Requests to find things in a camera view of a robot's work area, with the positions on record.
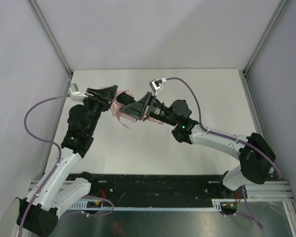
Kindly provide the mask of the pink umbrella with black lining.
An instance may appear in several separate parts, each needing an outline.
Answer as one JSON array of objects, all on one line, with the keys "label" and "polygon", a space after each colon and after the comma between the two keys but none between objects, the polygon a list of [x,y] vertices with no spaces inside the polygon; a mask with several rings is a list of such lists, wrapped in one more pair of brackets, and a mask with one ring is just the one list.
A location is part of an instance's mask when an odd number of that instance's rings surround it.
[{"label": "pink umbrella with black lining", "polygon": [[115,117],[119,121],[119,123],[121,125],[123,125],[124,127],[126,127],[127,129],[130,129],[130,127],[128,125],[124,124],[121,121],[121,118],[129,120],[133,123],[136,123],[138,121],[138,119],[134,118],[130,115],[127,115],[125,113],[122,113],[121,109],[123,109],[128,104],[132,104],[135,102],[136,102],[136,100],[134,99],[134,95],[133,95],[131,89],[117,90],[115,92],[113,102],[110,106],[110,111],[112,113],[112,116]]}]

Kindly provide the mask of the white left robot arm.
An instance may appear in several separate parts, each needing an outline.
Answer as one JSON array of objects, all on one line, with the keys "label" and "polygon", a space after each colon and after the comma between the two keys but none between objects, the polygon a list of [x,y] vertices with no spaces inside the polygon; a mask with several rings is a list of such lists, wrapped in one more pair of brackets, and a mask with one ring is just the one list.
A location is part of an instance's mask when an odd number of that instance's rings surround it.
[{"label": "white left robot arm", "polygon": [[49,236],[67,209],[94,188],[96,176],[84,172],[72,184],[60,189],[91,147],[98,120],[110,109],[117,89],[117,85],[113,85],[88,88],[80,93],[76,84],[70,85],[67,96],[76,104],[69,110],[68,130],[61,144],[51,142],[58,150],[58,157],[36,186],[20,200],[18,236],[22,236],[24,229],[40,237]]}]

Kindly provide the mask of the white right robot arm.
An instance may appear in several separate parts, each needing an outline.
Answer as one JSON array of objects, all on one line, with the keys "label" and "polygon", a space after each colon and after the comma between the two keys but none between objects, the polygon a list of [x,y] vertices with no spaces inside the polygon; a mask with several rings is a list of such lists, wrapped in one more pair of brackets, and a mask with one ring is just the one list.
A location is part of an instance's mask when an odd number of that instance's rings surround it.
[{"label": "white right robot arm", "polygon": [[237,136],[201,127],[190,118],[192,112],[185,100],[176,100],[166,107],[150,92],[138,101],[123,92],[117,96],[117,101],[123,115],[142,121],[155,119],[173,126],[171,133],[179,143],[206,146],[237,159],[239,166],[226,171],[218,182],[218,190],[224,198],[243,185],[262,185],[267,180],[276,156],[260,134]]}]

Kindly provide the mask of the black mounting base plate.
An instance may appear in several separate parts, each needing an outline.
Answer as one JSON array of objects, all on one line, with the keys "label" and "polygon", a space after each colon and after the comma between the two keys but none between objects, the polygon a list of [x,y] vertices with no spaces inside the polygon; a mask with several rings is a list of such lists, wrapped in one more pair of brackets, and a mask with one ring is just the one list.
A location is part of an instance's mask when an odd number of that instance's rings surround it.
[{"label": "black mounting base plate", "polygon": [[92,183],[89,195],[112,201],[156,203],[158,200],[174,201],[225,199],[238,202],[241,189],[229,191],[223,187],[219,175],[122,175],[122,174],[69,174],[65,183],[76,178],[87,178]]}]

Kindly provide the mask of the aluminium frame post left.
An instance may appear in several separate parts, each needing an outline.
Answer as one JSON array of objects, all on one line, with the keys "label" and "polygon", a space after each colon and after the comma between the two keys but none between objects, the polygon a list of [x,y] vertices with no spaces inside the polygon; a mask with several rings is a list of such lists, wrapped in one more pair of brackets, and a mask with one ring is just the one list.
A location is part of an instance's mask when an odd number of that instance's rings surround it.
[{"label": "aluminium frame post left", "polygon": [[36,0],[27,0],[27,3],[32,10],[34,17],[36,18],[37,22],[39,23],[43,33],[45,34],[45,37],[47,38],[50,46],[52,47],[54,53],[56,54],[57,58],[59,59],[62,67],[64,68],[65,72],[69,76],[69,78],[72,78],[73,71],[70,69],[70,66],[61,50],[61,47],[59,46],[38,2]]}]

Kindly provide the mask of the aluminium frame post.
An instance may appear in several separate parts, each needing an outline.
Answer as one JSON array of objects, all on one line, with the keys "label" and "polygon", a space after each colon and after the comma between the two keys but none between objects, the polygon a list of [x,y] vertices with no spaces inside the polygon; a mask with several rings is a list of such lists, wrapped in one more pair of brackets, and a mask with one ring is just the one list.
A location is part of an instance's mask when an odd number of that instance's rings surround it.
[{"label": "aluminium frame post", "polygon": [[286,9],[290,5],[292,1],[291,0],[280,0],[276,9],[274,10],[270,20],[268,21],[260,39],[258,40],[258,43],[251,54],[246,66],[243,69],[243,74],[246,76],[251,68],[253,67],[254,63],[258,59],[259,55],[261,54],[262,50],[266,46],[267,42],[271,38],[273,32],[275,31],[277,25],[279,24],[281,18],[283,17]]},{"label": "aluminium frame post", "polygon": [[73,71],[70,69],[70,66],[61,50],[61,47],[59,46],[38,2],[36,0],[27,0],[27,3],[32,10],[34,17],[36,18],[37,22],[39,23],[43,33],[45,34],[45,37],[47,38],[50,46],[52,47],[54,53],[56,54],[57,58],[59,59],[62,67],[64,68],[65,72],[69,76],[69,78],[72,78]]}]

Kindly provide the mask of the aluminium side rail right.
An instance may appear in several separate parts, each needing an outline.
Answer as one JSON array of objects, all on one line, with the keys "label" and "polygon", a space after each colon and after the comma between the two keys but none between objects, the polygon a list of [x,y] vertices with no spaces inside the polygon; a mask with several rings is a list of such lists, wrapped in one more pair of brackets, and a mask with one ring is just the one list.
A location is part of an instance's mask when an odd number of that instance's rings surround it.
[{"label": "aluminium side rail right", "polygon": [[254,171],[257,172],[254,177],[257,177],[258,181],[282,181],[283,175],[275,162],[276,155],[268,144],[250,82],[244,72],[240,71],[239,76],[256,130],[249,136],[245,145],[245,149],[249,152],[245,155],[245,161],[253,165]]}]

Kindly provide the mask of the aluminium frame post right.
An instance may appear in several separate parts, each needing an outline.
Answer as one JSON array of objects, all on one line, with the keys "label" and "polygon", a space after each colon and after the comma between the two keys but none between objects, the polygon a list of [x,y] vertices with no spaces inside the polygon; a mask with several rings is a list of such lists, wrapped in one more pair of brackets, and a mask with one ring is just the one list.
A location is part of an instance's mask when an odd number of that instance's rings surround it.
[{"label": "aluminium frame post right", "polygon": [[258,59],[259,55],[261,54],[262,50],[266,46],[267,42],[271,38],[273,32],[275,31],[277,25],[279,24],[281,18],[283,17],[286,9],[290,5],[292,1],[291,0],[280,0],[276,9],[274,10],[270,20],[268,21],[260,39],[258,40],[258,43],[251,54],[246,66],[243,69],[243,74],[246,76],[251,68],[253,67],[254,63]]}]

